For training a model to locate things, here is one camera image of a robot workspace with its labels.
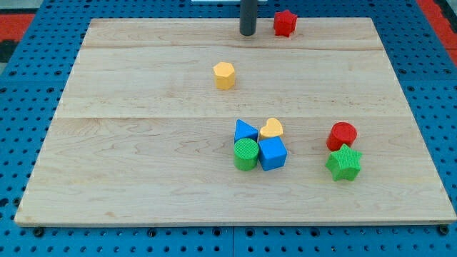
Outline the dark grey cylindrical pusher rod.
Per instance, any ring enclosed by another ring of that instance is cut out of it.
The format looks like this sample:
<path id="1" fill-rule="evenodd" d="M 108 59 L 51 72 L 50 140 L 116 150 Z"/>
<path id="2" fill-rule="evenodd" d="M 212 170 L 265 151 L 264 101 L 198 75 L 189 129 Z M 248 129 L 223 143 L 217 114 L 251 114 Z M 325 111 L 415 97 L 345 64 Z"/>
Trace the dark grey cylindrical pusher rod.
<path id="1" fill-rule="evenodd" d="M 241 35 L 252 36 L 256 33 L 257 0 L 240 0 L 240 23 Z"/>

